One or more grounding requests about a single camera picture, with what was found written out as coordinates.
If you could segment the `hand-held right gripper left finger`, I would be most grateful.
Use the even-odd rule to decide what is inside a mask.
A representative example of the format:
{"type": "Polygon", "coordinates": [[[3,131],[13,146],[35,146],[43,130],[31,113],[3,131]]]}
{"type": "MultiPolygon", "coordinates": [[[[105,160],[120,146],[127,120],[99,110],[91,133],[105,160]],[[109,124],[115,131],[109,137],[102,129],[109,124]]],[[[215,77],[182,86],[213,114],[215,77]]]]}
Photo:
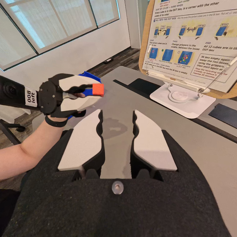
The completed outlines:
{"type": "Polygon", "coordinates": [[[77,170],[85,177],[88,170],[95,170],[100,177],[105,163],[102,123],[103,111],[97,109],[73,128],[58,165],[59,171],[77,170]]]}

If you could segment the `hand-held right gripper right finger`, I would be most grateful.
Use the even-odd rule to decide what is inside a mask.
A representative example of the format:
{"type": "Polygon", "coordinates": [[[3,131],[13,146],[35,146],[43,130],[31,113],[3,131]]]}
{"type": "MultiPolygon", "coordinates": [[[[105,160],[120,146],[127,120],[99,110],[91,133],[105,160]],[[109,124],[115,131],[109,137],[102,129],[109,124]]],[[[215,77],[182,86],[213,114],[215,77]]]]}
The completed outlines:
{"type": "Polygon", "coordinates": [[[138,110],[133,111],[133,135],[130,151],[132,178],[142,169],[158,178],[159,171],[177,171],[162,129],[138,110]]]}

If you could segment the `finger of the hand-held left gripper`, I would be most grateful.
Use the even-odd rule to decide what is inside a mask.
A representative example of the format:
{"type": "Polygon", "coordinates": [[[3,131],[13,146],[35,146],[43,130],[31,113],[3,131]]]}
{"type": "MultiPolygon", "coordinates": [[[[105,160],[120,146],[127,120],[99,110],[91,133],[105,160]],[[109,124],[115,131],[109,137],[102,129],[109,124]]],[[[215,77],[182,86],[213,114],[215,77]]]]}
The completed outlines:
{"type": "Polygon", "coordinates": [[[59,87],[64,92],[84,91],[86,88],[92,88],[93,84],[101,83],[93,78],[78,75],[59,80],[59,87]]]}
{"type": "Polygon", "coordinates": [[[98,95],[87,95],[85,97],[76,97],[73,94],[63,92],[63,101],[60,105],[60,110],[65,111],[83,111],[87,107],[94,105],[98,100],[103,98],[98,95]]]}

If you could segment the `blue plastic bin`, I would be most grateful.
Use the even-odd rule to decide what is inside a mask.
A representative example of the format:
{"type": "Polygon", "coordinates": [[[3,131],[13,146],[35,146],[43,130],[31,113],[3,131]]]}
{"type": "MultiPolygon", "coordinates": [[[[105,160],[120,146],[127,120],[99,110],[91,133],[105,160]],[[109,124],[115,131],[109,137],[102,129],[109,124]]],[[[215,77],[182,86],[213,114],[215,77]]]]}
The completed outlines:
{"type": "MultiPolygon", "coordinates": [[[[97,78],[96,76],[94,76],[94,75],[92,75],[92,74],[90,74],[90,73],[88,73],[88,72],[84,72],[83,74],[80,74],[79,76],[85,76],[85,77],[89,77],[89,78],[93,78],[93,79],[95,79],[95,80],[97,80],[97,81],[99,81],[100,83],[101,83],[101,80],[99,79],[99,78],[97,78]]],[[[72,94],[72,93],[83,93],[85,96],[87,96],[87,95],[92,95],[92,88],[86,88],[84,91],[82,91],[82,90],[78,90],[78,91],[76,91],[76,92],[68,92],[68,93],[70,93],[70,94],[72,94]]],[[[68,118],[68,117],[71,117],[71,116],[74,116],[74,117],[83,117],[84,115],[85,115],[85,113],[86,113],[86,109],[85,110],[83,110],[83,111],[76,111],[76,110],[73,110],[73,111],[65,111],[64,113],[65,113],[65,117],[66,118],[68,118]]]]}

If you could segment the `red wooden cube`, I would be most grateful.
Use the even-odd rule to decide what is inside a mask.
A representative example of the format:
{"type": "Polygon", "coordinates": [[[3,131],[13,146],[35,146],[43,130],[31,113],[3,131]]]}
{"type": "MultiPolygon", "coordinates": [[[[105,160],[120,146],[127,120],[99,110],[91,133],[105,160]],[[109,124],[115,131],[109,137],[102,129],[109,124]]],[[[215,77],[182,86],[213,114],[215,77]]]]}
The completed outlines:
{"type": "Polygon", "coordinates": [[[92,94],[93,96],[104,97],[104,84],[92,84],[92,94]]]}

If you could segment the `person's left forearm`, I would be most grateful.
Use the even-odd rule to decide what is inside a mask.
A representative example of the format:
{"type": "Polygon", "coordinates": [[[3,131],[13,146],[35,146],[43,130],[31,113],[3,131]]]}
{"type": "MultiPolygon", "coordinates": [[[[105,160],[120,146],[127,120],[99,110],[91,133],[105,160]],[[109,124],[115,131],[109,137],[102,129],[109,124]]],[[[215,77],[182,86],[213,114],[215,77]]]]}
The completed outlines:
{"type": "Polygon", "coordinates": [[[15,177],[34,168],[59,141],[64,130],[45,120],[22,144],[0,150],[0,181],[15,177]]]}

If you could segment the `black wristband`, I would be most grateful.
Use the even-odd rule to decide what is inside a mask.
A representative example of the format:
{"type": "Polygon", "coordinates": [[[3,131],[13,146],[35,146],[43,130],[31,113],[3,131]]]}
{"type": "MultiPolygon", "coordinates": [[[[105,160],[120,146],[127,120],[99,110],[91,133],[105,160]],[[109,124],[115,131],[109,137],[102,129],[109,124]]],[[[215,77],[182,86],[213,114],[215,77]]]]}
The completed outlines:
{"type": "Polygon", "coordinates": [[[57,127],[57,128],[62,128],[67,124],[68,118],[65,121],[53,121],[51,120],[47,115],[45,116],[45,122],[52,126],[52,127],[57,127]]]}

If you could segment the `black caster chair base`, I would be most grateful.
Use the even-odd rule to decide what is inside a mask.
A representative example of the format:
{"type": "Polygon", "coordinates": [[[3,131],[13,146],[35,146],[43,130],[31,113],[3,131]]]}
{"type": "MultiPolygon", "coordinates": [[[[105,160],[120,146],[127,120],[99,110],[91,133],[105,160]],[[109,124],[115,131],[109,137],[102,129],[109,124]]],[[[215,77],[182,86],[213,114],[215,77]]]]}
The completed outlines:
{"type": "Polygon", "coordinates": [[[4,120],[0,119],[0,129],[3,134],[11,141],[13,145],[21,144],[21,142],[16,138],[16,136],[10,131],[10,128],[15,128],[18,132],[24,132],[25,127],[20,124],[7,123],[4,120]]]}

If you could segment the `instruction sheet on wooden stand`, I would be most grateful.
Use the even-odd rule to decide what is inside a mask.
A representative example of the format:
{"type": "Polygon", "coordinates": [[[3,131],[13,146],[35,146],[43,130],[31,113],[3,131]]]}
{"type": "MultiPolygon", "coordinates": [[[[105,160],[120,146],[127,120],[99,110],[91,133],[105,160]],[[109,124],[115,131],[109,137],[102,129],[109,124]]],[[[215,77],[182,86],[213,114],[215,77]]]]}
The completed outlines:
{"type": "MultiPolygon", "coordinates": [[[[200,88],[196,84],[188,83],[180,79],[167,77],[142,69],[144,58],[148,55],[151,49],[151,46],[149,46],[149,49],[147,50],[147,43],[150,32],[154,2],[154,0],[150,1],[146,12],[139,57],[139,68],[143,74],[163,81],[164,85],[153,92],[150,95],[150,98],[186,118],[194,119],[199,117],[209,106],[211,106],[215,102],[217,98],[226,99],[236,97],[237,82],[235,82],[229,92],[224,93],[210,88],[210,85],[214,83],[214,81],[212,81],[212,83],[206,88],[200,88]]],[[[236,61],[237,58],[235,58],[223,70],[223,72],[225,72],[226,69],[229,66],[232,66],[236,61]]]]}

